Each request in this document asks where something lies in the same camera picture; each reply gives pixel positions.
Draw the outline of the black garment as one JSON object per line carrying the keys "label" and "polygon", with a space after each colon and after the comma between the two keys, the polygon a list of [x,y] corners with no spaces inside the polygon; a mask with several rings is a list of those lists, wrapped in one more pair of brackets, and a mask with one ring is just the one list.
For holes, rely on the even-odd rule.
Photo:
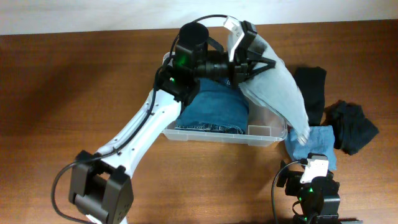
{"label": "black garment", "polygon": [[326,70],[321,67],[298,67],[294,80],[302,92],[310,126],[319,126],[325,107]]}

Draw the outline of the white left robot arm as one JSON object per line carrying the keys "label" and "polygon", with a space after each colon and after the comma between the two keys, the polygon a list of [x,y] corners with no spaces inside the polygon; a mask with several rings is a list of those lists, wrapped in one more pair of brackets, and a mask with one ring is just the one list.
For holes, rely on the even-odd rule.
{"label": "white left robot arm", "polygon": [[254,24],[228,17],[228,43],[220,45],[198,20],[183,25],[155,74],[154,86],[130,122],[95,153],[81,151],[72,164],[68,199],[87,223],[125,223],[134,196],[131,179],[161,132],[196,97],[201,78],[227,78],[232,86],[274,68]]}

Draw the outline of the dark blue jeans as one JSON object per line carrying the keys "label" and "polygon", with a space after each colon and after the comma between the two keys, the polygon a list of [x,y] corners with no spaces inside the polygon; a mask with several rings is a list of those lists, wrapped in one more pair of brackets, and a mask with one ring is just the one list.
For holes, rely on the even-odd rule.
{"label": "dark blue jeans", "polygon": [[249,105],[228,79],[200,79],[200,90],[175,121],[175,129],[225,134],[246,134]]}

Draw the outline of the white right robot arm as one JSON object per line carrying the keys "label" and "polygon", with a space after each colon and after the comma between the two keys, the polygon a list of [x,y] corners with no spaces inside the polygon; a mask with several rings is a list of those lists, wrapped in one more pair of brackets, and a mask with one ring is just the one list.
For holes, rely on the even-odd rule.
{"label": "white right robot arm", "polygon": [[356,218],[340,219],[338,209],[340,183],[333,180],[329,160],[324,154],[309,153],[304,159],[290,163],[280,162],[271,187],[271,203],[274,221],[278,223],[274,191],[285,189],[285,194],[297,200],[292,205],[292,223],[344,224],[362,223]]}

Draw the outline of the light blue cloth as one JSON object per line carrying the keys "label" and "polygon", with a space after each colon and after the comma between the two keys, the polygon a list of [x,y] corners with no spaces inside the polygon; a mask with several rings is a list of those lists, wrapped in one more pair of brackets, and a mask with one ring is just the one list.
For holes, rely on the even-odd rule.
{"label": "light blue cloth", "polygon": [[313,126],[308,141],[301,145],[295,130],[291,130],[285,139],[285,148],[292,161],[307,158],[310,153],[327,156],[330,171],[337,170],[334,153],[335,136],[332,126]]}

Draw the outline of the light wash jeans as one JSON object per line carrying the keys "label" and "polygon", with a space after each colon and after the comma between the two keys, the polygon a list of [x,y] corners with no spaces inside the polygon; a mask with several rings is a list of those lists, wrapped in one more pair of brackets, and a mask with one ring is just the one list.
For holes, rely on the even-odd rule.
{"label": "light wash jeans", "polygon": [[302,92],[285,63],[260,35],[254,38],[250,50],[262,50],[262,56],[275,61],[270,68],[238,85],[243,95],[255,105],[269,108],[283,117],[297,134],[297,141],[305,145],[310,127]]}

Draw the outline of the dark garment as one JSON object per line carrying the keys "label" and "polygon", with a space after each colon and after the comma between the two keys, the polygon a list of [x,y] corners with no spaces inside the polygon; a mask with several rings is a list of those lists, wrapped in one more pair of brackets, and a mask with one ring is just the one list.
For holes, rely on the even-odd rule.
{"label": "dark garment", "polygon": [[339,100],[324,112],[325,123],[333,128],[334,148],[346,154],[357,154],[379,134],[379,129],[367,119],[361,105]]}

